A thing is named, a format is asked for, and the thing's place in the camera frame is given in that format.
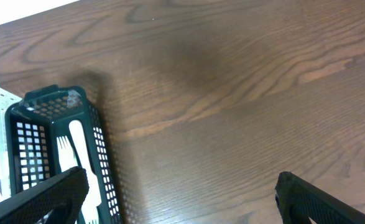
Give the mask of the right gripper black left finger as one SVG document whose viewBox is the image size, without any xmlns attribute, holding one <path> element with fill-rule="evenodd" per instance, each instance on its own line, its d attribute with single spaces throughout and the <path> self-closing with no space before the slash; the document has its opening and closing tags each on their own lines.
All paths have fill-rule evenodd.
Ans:
<svg viewBox="0 0 365 224">
<path fill-rule="evenodd" d="M 72 167 L 0 202 L 0 223 L 74 223 L 88 190 L 86 170 Z"/>
</svg>

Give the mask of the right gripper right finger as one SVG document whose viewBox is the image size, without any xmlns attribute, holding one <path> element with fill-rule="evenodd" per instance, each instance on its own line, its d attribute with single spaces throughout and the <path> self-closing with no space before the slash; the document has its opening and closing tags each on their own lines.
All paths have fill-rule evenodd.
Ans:
<svg viewBox="0 0 365 224">
<path fill-rule="evenodd" d="M 365 214 L 291 172 L 281 172 L 275 201 L 284 224 L 365 223 Z"/>
</svg>

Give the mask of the white fork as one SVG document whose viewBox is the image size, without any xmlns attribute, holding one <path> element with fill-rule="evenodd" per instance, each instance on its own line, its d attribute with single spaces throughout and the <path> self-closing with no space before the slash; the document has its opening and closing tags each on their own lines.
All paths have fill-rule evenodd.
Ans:
<svg viewBox="0 0 365 224">
<path fill-rule="evenodd" d="M 62 172 L 78 166 L 72 145 L 66 136 L 57 137 L 58 161 Z"/>
<path fill-rule="evenodd" d="M 99 215 L 96 205 L 89 199 L 83 202 L 81 212 L 86 224 L 99 224 Z"/>
</svg>

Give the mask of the white spoon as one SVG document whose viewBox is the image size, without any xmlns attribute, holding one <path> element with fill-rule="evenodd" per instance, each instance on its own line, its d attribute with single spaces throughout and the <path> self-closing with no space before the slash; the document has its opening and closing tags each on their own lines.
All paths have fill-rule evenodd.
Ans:
<svg viewBox="0 0 365 224">
<path fill-rule="evenodd" d="M 75 146 L 76 155 L 80 162 L 80 165 L 86 170 L 86 176 L 88 179 L 89 191 L 86 196 L 85 203 L 91 206 L 99 206 L 101 204 L 101 196 L 99 191 L 99 183 L 97 176 L 94 174 L 88 153 L 88 145 L 85 138 L 85 132 L 83 124 L 80 120 L 73 120 L 68 125 L 72 141 Z"/>
</svg>

